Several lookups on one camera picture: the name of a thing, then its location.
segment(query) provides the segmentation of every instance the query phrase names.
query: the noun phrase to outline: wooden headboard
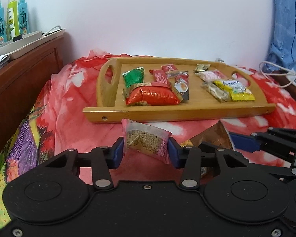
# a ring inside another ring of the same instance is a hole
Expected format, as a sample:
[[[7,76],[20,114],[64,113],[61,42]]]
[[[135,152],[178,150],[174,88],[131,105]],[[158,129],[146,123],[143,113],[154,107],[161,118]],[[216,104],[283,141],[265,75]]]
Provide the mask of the wooden headboard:
[[[51,75],[63,67],[63,37],[55,38],[0,69],[0,151],[30,112]]]

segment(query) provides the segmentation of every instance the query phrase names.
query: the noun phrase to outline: candy wrapper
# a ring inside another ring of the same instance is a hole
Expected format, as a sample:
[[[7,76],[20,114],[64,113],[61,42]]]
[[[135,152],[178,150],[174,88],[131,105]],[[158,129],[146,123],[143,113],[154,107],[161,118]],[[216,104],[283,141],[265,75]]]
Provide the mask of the candy wrapper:
[[[174,87],[180,92],[184,101],[189,99],[188,71],[179,72],[175,77]]]
[[[122,128],[124,153],[135,150],[169,164],[167,144],[171,132],[125,118],[122,119]]]
[[[162,69],[152,69],[149,70],[150,74],[152,74],[154,81],[163,84],[169,84],[166,73]]]
[[[213,84],[229,93],[233,101],[254,101],[252,92],[238,80],[214,80]]]
[[[212,82],[207,82],[203,85],[206,91],[214,96],[219,102],[230,101],[230,94],[226,91],[221,90],[218,86],[214,85]]]
[[[195,75],[197,75],[204,81],[210,81],[215,79],[227,79],[227,77],[223,73],[221,73],[218,69],[215,69],[213,71],[198,72],[198,73],[195,73]]]
[[[161,68],[167,75],[167,78],[172,78],[179,74],[179,71],[174,64],[163,65]]]
[[[197,64],[196,68],[194,69],[194,73],[207,71],[210,66],[210,64]]]
[[[178,105],[182,96],[172,84],[147,82],[124,89],[123,101],[127,106]]]
[[[144,82],[144,67],[132,69],[131,71],[124,72],[122,77],[125,81],[126,88],[133,84]]]

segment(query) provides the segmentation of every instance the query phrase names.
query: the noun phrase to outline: pink bedsheet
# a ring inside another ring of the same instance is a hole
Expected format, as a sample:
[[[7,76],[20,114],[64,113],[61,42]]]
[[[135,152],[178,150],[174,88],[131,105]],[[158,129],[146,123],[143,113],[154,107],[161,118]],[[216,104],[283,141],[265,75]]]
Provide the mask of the pink bedsheet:
[[[118,137],[122,136],[120,123],[90,123],[82,113],[84,107],[96,106],[96,80],[101,66],[113,55],[95,55],[90,52],[88,58],[81,58],[66,65],[59,74],[52,75],[50,88],[45,89],[44,103],[46,107],[42,120],[47,127],[55,132],[55,154],[67,148],[76,148],[79,153],[89,152],[92,148],[111,146]],[[253,69],[245,69],[263,89],[269,102],[277,104],[272,114],[249,118],[223,119],[229,131],[250,134],[265,131],[268,126],[281,128],[296,128],[296,101],[290,94],[276,87],[274,83]],[[180,143],[208,127],[217,120],[185,121],[185,122],[157,122],[151,125],[172,132]],[[247,153],[245,157],[251,162],[289,166],[281,159],[264,152]],[[118,180],[178,180],[181,171],[175,170],[171,164],[148,157],[138,152],[125,154],[120,167],[111,170],[114,183]],[[82,168],[80,178],[91,184],[91,169]]]

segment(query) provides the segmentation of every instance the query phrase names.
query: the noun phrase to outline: green bottle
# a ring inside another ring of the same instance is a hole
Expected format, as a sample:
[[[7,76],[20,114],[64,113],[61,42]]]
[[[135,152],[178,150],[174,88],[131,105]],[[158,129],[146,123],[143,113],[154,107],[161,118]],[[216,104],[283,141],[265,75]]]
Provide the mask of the green bottle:
[[[18,2],[10,0],[8,4],[8,25],[11,39],[20,35],[19,19],[18,19]]]

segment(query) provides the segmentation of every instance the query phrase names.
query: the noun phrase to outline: plastic bag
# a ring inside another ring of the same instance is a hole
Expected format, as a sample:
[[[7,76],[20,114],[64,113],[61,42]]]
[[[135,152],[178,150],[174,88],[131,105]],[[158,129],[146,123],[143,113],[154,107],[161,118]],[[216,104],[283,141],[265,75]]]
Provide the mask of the plastic bag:
[[[125,118],[122,128],[124,153],[135,150],[169,164],[167,144],[171,132]]]

